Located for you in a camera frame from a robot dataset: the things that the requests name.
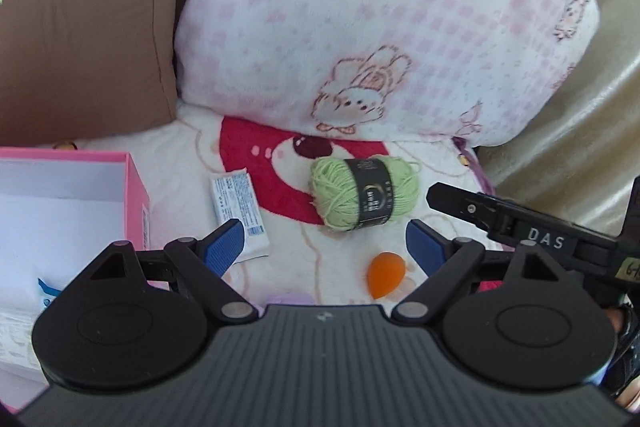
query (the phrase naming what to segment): brown pillow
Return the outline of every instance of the brown pillow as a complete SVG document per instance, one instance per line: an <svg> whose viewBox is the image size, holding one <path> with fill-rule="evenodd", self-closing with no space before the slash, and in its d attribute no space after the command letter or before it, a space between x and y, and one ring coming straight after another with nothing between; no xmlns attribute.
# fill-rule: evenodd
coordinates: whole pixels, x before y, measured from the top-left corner
<svg viewBox="0 0 640 427"><path fill-rule="evenodd" d="M0 0L0 145L169 122L175 0Z"/></svg>

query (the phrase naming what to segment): blue barcode on packet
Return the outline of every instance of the blue barcode on packet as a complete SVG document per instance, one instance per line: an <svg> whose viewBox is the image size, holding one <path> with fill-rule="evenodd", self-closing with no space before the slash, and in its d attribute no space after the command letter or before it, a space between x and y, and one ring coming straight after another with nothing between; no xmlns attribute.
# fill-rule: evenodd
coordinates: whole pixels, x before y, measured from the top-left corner
<svg viewBox="0 0 640 427"><path fill-rule="evenodd" d="M251 236L260 235L261 233L264 233L264 227L250 227L247 232Z"/></svg>

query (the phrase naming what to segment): satin curtain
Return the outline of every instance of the satin curtain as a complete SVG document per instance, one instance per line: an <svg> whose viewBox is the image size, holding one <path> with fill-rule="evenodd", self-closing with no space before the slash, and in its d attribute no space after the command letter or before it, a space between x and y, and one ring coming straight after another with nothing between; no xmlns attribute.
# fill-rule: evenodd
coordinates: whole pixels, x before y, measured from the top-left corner
<svg viewBox="0 0 640 427"><path fill-rule="evenodd" d="M598 0L582 61L518 137L480 148L497 194L617 235L640 174L640 0Z"/></svg>

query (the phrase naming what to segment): blue gripper pad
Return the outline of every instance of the blue gripper pad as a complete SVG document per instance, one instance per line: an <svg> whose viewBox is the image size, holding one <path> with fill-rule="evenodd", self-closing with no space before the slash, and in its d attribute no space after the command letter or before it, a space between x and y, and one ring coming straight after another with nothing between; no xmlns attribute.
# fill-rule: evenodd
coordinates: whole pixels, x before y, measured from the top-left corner
<svg viewBox="0 0 640 427"><path fill-rule="evenodd" d="M242 253L244 227L237 219L227 221L207 235L201 243L204 246L204 256L201 258L204 264L218 277L222 277Z"/></svg>
<svg viewBox="0 0 640 427"><path fill-rule="evenodd" d="M451 242L420 219L407 223L404 241L409 255L428 277L436 273L453 253Z"/></svg>

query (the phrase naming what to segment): white pillow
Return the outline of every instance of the white pillow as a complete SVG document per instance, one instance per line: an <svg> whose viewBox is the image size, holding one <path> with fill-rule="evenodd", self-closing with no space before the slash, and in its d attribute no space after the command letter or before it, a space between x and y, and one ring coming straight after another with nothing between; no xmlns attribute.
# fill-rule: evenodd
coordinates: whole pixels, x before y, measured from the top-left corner
<svg viewBox="0 0 640 427"><path fill-rule="evenodd" d="M496 145L581 58L594 0L188 0L183 98L332 138Z"/></svg>

